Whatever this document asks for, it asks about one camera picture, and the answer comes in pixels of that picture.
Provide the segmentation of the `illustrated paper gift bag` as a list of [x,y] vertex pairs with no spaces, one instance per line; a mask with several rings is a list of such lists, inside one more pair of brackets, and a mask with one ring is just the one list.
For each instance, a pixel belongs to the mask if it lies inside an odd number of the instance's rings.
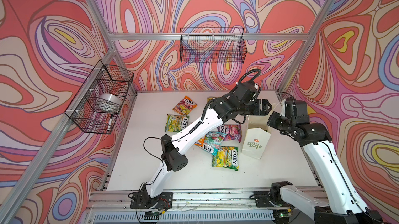
[[279,131],[268,126],[267,122],[272,112],[281,108],[281,104],[272,103],[271,106],[272,110],[268,115],[246,117],[241,150],[243,155],[260,160],[269,141],[279,135]]

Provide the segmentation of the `red orange Fox's fruits bag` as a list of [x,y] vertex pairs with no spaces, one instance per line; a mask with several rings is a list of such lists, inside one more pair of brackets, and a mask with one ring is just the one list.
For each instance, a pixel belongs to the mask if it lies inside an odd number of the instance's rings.
[[172,110],[180,115],[188,115],[197,107],[197,103],[185,96]]

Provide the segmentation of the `yellow green Fox's bag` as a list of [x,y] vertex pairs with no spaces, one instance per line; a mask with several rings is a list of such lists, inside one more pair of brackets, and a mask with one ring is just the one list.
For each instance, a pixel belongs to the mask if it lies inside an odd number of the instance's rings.
[[188,126],[188,123],[189,116],[168,114],[165,131],[180,132]]

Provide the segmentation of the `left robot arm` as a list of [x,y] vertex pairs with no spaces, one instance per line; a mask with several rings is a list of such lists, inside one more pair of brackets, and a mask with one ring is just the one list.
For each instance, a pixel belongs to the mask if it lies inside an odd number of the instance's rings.
[[255,102],[261,87],[254,80],[261,74],[261,69],[252,69],[239,79],[235,87],[227,94],[210,100],[201,116],[191,125],[172,136],[164,135],[159,140],[162,146],[160,165],[149,182],[143,183],[140,192],[150,199],[158,197],[173,172],[178,172],[188,164],[186,152],[209,131],[227,121],[238,122],[238,115],[254,115]]

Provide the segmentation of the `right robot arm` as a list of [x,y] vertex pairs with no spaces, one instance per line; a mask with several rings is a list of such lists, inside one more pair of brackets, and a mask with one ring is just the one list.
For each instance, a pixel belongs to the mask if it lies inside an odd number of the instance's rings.
[[309,116],[287,118],[273,112],[267,122],[298,142],[309,157],[326,192],[328,202],[318,201],[288,182],[278,197],[313,219],[316,224],[382,224],[380,213],[367,206],[346,174],[326,127],[311,124]]

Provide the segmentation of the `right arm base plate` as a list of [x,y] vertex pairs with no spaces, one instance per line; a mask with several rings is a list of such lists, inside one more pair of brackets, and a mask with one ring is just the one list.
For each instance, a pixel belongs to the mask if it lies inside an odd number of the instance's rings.
[[291,208],[287,203],[276,203],[270,198],[270,191],[254,191],[250,196],[250,200],[255,201],[257,208],[275,207],[275,208]]

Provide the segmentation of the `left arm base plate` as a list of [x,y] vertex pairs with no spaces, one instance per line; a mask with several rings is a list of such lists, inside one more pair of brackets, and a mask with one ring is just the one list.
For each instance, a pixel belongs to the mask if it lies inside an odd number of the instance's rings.
[[159,196],[151,198],[146,191],[138,191],[128,194],[128,198],[131,200],[131,209],[168,210],[172,207],[173,193],[162,192]]

